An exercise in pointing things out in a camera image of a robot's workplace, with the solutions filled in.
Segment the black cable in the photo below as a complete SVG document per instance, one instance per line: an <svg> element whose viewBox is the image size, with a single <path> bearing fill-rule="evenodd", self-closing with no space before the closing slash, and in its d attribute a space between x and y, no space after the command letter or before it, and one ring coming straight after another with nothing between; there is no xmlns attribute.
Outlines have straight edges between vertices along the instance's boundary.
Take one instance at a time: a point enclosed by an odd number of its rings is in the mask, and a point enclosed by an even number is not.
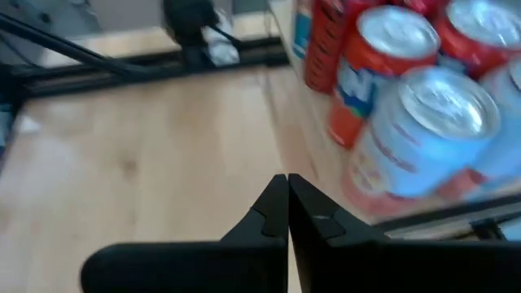
<svg viewBox="0 0 521 293"><path fill-rule="evenodd" d="M42 68L42 66L35 64L29 58L27 58L24 54L22 54L15 45L11 43L11 41L7 40L7 38L0 33L0 42L3 42L15 55L24 61L27 65L30 65L34 68Z"/></svg>
<svg viewBox="0 0 521 293"><path fill-rule="evenodd" d="M213 29L214 31L220 33L223 37L225 37L228 41L230 41L230 43L237 48L237 46L240 46L241 44L241 41L230 35L229 33L227 32L224 32L222 29L218 28L216 25L210 25L209 28Z"/></svg>
<svg viewBox="0 0 521 293"><path fill-rule="evenodd" d="M114 59L103 57L83 46L40 30L39 28L34 28L4 13L0 13L0 28L37 45L60 53L61 55L65 55L82 63L88 63L104 71L115 73L118 76L128 77L137 73L149 73L148 68L119 63Z"/></svg>

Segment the can lid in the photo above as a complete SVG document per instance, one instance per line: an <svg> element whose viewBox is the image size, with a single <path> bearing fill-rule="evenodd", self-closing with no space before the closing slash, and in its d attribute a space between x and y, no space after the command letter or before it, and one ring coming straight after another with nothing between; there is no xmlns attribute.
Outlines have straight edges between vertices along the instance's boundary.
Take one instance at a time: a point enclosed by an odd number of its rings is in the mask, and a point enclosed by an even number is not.
<svg viewBox="0 0 521 293"><path fill-rule="evenodd" d="M441 137L481 138L499 129L492 97L460 73L440 67L413 69L403 76L398 90L405 110Z"/></svg>
<svg viewBox="0 0 521 293"><path fill-rule="evenodd" d="M470 39L505 48L521 46L519 3L457 0L447 6L447 16L454 28Z"/></svg>
<svg viewBox="0 0 521 293"><path fill-rule="evenodd" d="M377 51L403 59L421 59L440 47L440 38L420 14L402 7L381 6L357 21L364 39Z"/></svg>
<svg viewBox="0 0 521 293"><path fill-rule="evenodd" d="M512 81L521 90L521 56L511 61L508 67Z"/></svg>

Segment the white cloth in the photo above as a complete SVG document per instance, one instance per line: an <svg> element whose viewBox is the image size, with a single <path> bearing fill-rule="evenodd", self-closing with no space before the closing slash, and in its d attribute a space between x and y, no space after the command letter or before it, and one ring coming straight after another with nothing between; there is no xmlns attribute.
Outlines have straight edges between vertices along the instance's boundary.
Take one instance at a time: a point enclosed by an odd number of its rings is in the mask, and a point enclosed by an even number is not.
<svg viewBox="0 0 521 293"><path fill-rule="evenodd" d="M216 11L219 16L220 23L217 25L223 32L233 36L233 28L231 22L223 11ZM216 66L229 65L239 62L239 53L237 49L228 41L226 37L214 31L211 28L203 29L203 36L208 43L208 52L210 59Z"/></svg>

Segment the soda can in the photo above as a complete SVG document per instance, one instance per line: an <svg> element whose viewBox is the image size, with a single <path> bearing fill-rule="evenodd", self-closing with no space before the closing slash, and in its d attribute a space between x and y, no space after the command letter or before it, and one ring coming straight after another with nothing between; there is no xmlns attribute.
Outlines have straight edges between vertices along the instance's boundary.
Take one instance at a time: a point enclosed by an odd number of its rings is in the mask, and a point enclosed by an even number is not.
<svg viewBox="0 0 521 293"><path fill-rule="evenodd" d="M304 80L312 90L331 94L347 31L365 10L384 0L316 0L305 60Z"/></svg>
<svg viewBox="0 0 521 293"><path fill-rule="evenodd" d="M309 31L311 29L311 8L313 0L297 0L295 27L293 32L293 52L299 58L304 58L308 49Z"/></svg>
<svg viewBox="0 0 521 293"><path fill-rule="evenodd" d="M521 2L453 0L435 22L438 64L479 79L521 52Z"/></svg>
<svg viewBox="0 0 521 293"><path fill-rule="evenodd" d="M496 102L501 131L475 162L440 186L437 193L446 199L470 199L521 174L521 59L485 75L481 85Z"/></svg>
<svg viewBox="0 0 521 293"><path fill-rule="evenodd" d="M435 19L449 3L449 0L392 0L394 5L407 7L428 20Z"/></svg>
<svg viewBox="0 0 521 293"><path fill-rule="evenodd" d="M304 81L310 89L325 94L331 92L333 72L344 37L344 25L343 2L315 0L304 66Z"/></svg>
<svg viewBox="0 0 521 293"><path fill-rule="evenodd" d="M440 39L429 22L402 7L364 12L340 58L329 130L351 148L382 86L403 72L433 65Z"/></svg>
<svg viewBox="0 0 521 293"><path fill-rule="evenodd" d="M493 99L470 78L439 67L408 72L381 94L348 162L344 192L354 203L429 195L473 162L499 125ZM372 212L389 213L381 208Z"/></svg>

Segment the white soda can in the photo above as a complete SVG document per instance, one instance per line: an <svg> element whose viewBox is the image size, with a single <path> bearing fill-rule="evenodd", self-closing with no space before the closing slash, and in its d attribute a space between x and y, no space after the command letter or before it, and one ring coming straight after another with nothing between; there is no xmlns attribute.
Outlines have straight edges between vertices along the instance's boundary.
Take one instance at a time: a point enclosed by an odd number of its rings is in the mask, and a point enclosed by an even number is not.
<svg viewBox="0 0 521 293"><path fill-rule="evenodd" d="M490 72L480 83L496 102L501 130L473 164L439 188L438 194L448 199L473 198L521 173L521 59Z"/></svg>
<svg viewBox="0 0 521 293"><path fill-rule="evenodd" d="M469 77L414 69L380 95L346 168L352 189L344 191L370 198L428 195L473 162L499 125L494 101Z"/></svg>

